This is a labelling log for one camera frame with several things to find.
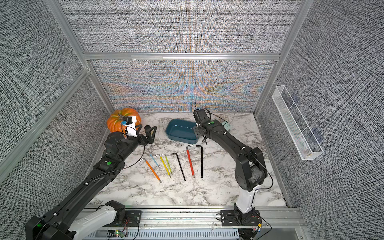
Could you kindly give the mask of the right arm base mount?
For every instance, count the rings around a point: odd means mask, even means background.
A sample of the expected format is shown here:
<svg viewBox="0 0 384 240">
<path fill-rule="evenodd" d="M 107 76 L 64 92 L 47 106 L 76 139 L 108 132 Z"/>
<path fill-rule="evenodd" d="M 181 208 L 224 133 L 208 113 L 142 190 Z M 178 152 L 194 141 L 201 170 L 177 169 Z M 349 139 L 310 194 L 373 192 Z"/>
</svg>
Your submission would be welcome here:
<svg viewBox="0 0 384 240">
<path fill-rule="evenodd" d="M 247 213 L 243 213 L 236 204 L 234 204 L 234 208 L 231 210 L 220 211 L 220 221 L 224 227 L 257 227 L 263 223 L 258 210 L 251 208 Z"/>
</svg>

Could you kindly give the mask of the lime green handled hex key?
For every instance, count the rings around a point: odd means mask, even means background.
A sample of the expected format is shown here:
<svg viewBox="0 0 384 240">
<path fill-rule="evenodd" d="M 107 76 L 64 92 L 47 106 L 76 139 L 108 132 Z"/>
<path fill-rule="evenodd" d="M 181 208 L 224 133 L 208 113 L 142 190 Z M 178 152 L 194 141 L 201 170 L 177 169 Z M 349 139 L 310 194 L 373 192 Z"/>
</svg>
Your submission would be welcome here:
<svg viewBox="0 0 384 240">
<path fill-rule="evenodd" d="M 168 157 L 167 157 L 166 154 L 164 154 L 164 156 L 165 156 L 165 159 L 166 159 L 166 163 L 167 163 L 168 171 L 169 171 L 169 173 L 170 173 L 170 176 L 172 176 L 173 172 L 172 172 L 172 169 L 171 169 L 171 166 L 170 166 Z"/>
</svg>

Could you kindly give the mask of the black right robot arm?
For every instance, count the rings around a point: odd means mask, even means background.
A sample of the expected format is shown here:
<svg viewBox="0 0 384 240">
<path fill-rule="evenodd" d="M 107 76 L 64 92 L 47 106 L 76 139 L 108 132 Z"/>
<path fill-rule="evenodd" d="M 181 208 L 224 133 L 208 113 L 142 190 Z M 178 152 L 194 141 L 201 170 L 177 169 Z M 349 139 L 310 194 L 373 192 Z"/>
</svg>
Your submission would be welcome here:
<svg viewBox="0 0 384 240">
<path fill-rule="evenodd" d="M 241 188 L 235 210 L 247 214 L 253 209 L 254 196 L 268 177 L 263 152 L 250 148 L 235 138 L 218 120 L 212 120 L 205 109 L 193 111 L 196 133 L 221 146 L 235 161 L 235 179 Z"/>
</svg>

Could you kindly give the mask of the thin black hex key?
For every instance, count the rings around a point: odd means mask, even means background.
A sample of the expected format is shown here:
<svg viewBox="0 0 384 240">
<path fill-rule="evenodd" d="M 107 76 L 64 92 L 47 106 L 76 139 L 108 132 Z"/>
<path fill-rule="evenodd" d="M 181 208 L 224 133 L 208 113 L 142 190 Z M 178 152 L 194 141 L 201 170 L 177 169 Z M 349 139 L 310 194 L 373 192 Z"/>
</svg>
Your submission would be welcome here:
<svg viewBox="0 0 384 240">
<path fill-rule="evenodd" d="M 182 176 L 183 176 L 183 180 L 186 181 L 186 177 L 185 177 L 182 165 L 181 165 L 181 161 L 180 161 L 179 155 L 177 153 L 171 153 L 171 156 L 175 156 L 177 158 L 177 161 L 178 161 L 178 164 L 179 164 Z"/>
</svg>

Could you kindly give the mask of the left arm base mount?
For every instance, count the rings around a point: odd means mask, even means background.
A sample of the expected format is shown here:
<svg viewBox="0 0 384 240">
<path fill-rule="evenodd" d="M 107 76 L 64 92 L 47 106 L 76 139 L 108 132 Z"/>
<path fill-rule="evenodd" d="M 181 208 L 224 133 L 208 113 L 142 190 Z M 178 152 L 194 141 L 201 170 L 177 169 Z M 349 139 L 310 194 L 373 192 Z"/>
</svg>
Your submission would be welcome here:
<svg viewBox="0 0 384 240">
<path fill-rule="evenodd" d="M 125 205 L 117 201 L 109 201 L 105 204 L 112 207 L 117 214 L 115 219 L 107 227 L 138 227 L 142 218 L 142 211 L 127 209 Z"/>
</svg>

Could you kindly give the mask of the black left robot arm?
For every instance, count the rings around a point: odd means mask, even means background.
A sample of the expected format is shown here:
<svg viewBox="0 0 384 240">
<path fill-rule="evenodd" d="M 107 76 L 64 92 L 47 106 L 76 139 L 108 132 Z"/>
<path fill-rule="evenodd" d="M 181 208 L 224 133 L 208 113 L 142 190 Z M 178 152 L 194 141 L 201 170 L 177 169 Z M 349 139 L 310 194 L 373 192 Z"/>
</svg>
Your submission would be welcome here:
<svg viewBox="0 0 384 240">
<path fill-rule="evenodd" d="M 110 133 L 105 151 L 88 176 L 58 205 L 25 225 L 28 240 L 82 240 L 97 229 L 126 219 L 126 208 L 109 201 L 99 210 L 77 220 L 88 203 L 126 168 L 125 160 L 138 146 L 153 144 L 157 127 L 145 126 L 145 133 L 125 137 L 122 132 Z"/>
</svg>

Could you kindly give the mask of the yellow handled hex key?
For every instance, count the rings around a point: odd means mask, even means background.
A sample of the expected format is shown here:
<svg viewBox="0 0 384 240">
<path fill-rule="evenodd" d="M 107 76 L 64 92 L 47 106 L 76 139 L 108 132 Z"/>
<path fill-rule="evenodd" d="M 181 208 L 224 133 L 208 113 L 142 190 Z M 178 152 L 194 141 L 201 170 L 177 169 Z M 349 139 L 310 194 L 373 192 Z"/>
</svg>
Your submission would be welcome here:
<svg viewBox="0 0 384 240">
<path fill-rule="evenodd" d="M 166 170 L 168 176 L 169 176 L 170 178 L 172 178 L 172 177 L 171 177 L 171 173 L 170 173 L 170 171 L 168 170 L 167 165 L 165 164 L 164 159 L 162 158 L 161 155 L 158 155 L 158 156 L 159 156 L 159 158 L 160 158 L 160 160 L 161 160 L 161 162 L 162 162 L 162 164 L 163 164 L 163 166 L 164 166 L 164 168 L 165 168 L 165 170 Z"/>
</svg>

